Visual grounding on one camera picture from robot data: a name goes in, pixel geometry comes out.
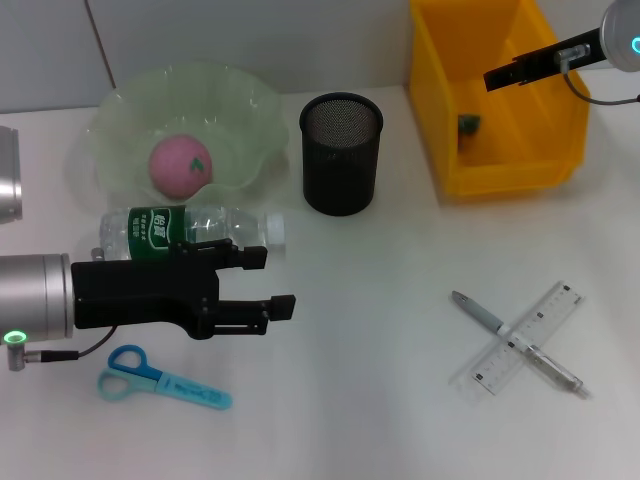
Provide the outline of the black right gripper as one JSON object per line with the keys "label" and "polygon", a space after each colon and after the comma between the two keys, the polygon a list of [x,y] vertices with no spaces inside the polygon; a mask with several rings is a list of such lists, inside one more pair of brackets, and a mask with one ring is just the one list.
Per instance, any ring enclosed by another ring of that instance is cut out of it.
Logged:
{"label": "black right gripper", "polygon": [[600,44],[598,28],[514,58],[509,64],[490,70],[483,75],[487,92],[511,85],[531,83],[560,73],[557,55],[560,51],[588,46],[589,53],[569,62],[569,69],[585,67],[606,59]]}

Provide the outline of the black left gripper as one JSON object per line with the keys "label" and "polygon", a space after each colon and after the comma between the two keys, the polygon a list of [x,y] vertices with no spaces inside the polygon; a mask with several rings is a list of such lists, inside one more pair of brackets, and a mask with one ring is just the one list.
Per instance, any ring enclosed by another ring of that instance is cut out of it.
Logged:
{"label": "black left gripper", "polygon": [[219,335],[265,335],[270,322],[292,318],[294,295],[219,300],[215,270],[262,270],[266,247],[240,249],[230,238],[181,241],[171,246],[171,255],[183,259],[72,264],[74,326],[94,329],[165,322],[195,340],[205,340]]}

